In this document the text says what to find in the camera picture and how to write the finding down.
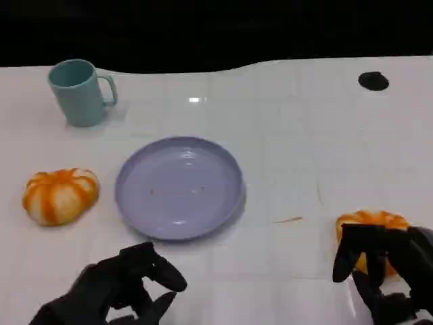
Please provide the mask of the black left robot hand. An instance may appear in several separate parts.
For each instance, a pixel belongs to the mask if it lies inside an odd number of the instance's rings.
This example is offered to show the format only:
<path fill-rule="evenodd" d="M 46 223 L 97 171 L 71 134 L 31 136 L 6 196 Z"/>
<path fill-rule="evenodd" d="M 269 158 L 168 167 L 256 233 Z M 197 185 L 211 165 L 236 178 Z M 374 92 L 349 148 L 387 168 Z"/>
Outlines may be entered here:
<path fill-rule="evenodd" d="M 31 324 L 158 324 L 186 288 L 181 272 L 152 242 L 143 242 L 86 266 L 70 290 L 44 304 Z"/>

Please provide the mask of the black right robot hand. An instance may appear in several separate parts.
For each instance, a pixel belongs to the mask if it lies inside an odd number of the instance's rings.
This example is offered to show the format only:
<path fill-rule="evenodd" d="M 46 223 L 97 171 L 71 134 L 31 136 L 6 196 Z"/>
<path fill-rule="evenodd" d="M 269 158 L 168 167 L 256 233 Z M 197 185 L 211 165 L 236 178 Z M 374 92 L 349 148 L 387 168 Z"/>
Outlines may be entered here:
<path fill-rule="evenodd" d="M 409 285 L 410 293 L 385 295 L 386 264 Z M 351 276 L 369 309 L 374 324 L 430 324 L 416 313 L 432 312 L 432 230 L 408 227 L 406 230 L 382 225 L 344 224 L 342 239 L 334 259 L 332 280 Z"/>

